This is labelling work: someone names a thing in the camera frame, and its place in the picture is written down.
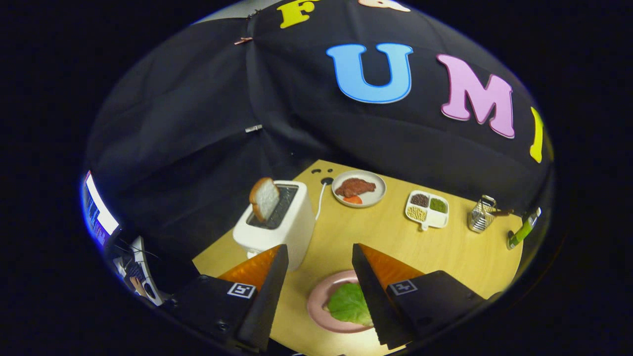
meat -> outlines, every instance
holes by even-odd
[[[369,183],[360,178],[349,178],[346,179],[338,189],[336,189],[335,193],[349,198],[354,195],[374,190],[376,190],[376,184],[374,183]]]

pink letter m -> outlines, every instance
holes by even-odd
[[[468,95],[479,124],[486,122],[495,106],[496,111],[489,121],[490,128],[499,135],[513,139],[512,87],[505,80],[491,74],[488,85],[484,88],[475,72],[463,60],[446,54],[438,54],[437,60],[446,66],[450,85],[448,103],[442,105],[442,113],[455,120],[467,121],[470,118],[470,113],[466,110]]]

white plate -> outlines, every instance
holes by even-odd
[[[429,206],[421,207],[420,205],[413,204],[411,202],[411,198],[416,194],[426,195],[429,198]],[[430,208],[431,199],[438,199],[438,200],[443,201],[444,204],[446,204],[446,213],[441,213],[441,212],[431,209]],[[417,220],[413,218],[412,216],[409,216],[409,214],[407,213],[407,210],[409,209],[409,207],[416,207],[426,212],[427,213],[426,219],[422,221],[422,220]],[[448,213],[449,213],[449,207],[448,207],[448,201],[446,201],[446,199],[442,198],[441,196],[437,196],[435,194],[431,194],[425,191],[412,191],[409,194],[409,197],[406,199],[406,205],[404,207],[404,214],[406,215],[406,217],[408,217],[409,219],[415,222],[419,222],[420,229],[422,231],[426,231],[429,228],[429,226],[437,227],[440,229],[442,227],[445,227],[446,224],[448,224]]]
[[[353,204],[348,203],[343,200],[343,196],[336,194],[336,189],[343,184],[344,181],[350,178],[360,178],[366,182],[376,184],[376,189],[374,191],[368,191],[363,194],[359,194],[358,196],[363,200],[362,204]],[[387,184],[382,180],[377,174],[367,172],[366,170],[350,170],[347,172],[343,172],[339,174],[338,177],[334,179],[332,182],[332,194],[343,204],[352,208],[366,208],[370,207],[376,203],[378,203],[383,196],[385,196],[385,192],[387,191]]]

metal wire basket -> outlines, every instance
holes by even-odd
[[[496,200],[488,195],[482,195],[473,210],[468,214],[468,228],[477,233],[485,230],[494,220],[494,216],[491,213],[497,211],[496,206]]]

white cable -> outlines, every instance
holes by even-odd
[[[321,214],[321,201],[323,200],[323,192],[325,191],[325,186],[327,183],[323,183],[323,188],[321,189],[321,196],[318,198],[318,211],[316,212],[315,221],[318,220],[319,214]]]

